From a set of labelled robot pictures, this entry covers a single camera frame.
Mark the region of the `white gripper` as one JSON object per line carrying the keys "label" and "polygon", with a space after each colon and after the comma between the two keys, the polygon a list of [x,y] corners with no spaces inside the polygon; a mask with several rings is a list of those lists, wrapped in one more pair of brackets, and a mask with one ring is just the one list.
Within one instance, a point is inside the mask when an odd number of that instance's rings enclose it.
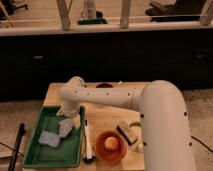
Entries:
{"label": "white gripper", "polygon": [[59,110],[56,113],[57,116],[64,115],[71,120],[71,123],[76,129],[79,129],[81,126],[81,117],[80,117],[80,106],[63,106],[61,105]]}

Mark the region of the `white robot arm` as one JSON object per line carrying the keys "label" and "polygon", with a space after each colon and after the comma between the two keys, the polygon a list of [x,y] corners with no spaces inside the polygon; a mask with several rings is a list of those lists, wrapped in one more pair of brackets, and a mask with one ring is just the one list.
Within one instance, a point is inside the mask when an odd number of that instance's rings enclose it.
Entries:
{"label": "white robot arm", "polygon": [[89,88],[72,77],[59,96],[68,116],[81,102],[137,111],[142,123],[145,171],[197,171],[185,100],[180,90],[165,80],[141,87]]}

